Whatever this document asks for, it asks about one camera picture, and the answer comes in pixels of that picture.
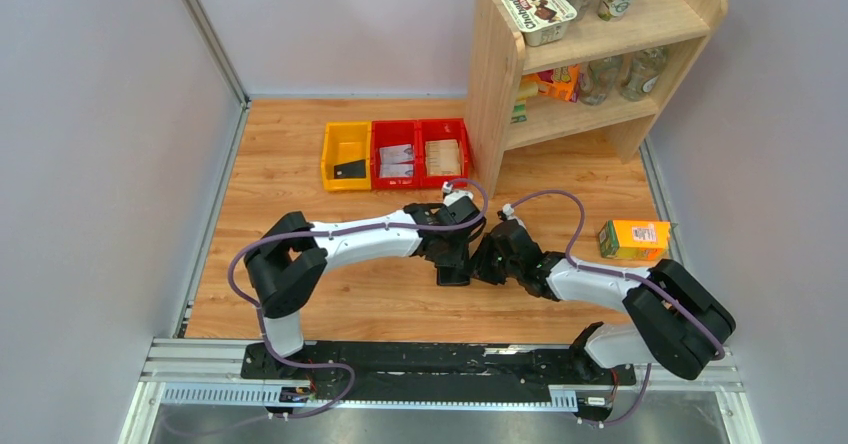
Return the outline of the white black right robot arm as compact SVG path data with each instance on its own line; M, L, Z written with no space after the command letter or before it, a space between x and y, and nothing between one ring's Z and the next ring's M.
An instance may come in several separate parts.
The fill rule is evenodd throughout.
M685 380L724 357L736 330L732 314L679 262L663 258L626 268L544 251L519 220L497 224L471 257L476 279L515 280L528 294L555 302L580 301L625 313L627 325L592 324L575 340L573 374L598 381L624 364L659 364Z

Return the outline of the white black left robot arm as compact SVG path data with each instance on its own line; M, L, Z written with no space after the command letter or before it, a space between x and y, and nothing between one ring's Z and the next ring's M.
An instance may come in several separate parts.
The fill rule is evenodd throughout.
M485 211L471 193L455 191L441 202L413 203L389 214L342 223L284 215L237 258L255 291L253 301L270 349L267 365L285 379L306 363L300 311L322 276L382 258L421 257L451 285L469 281L469 244L485 226Z

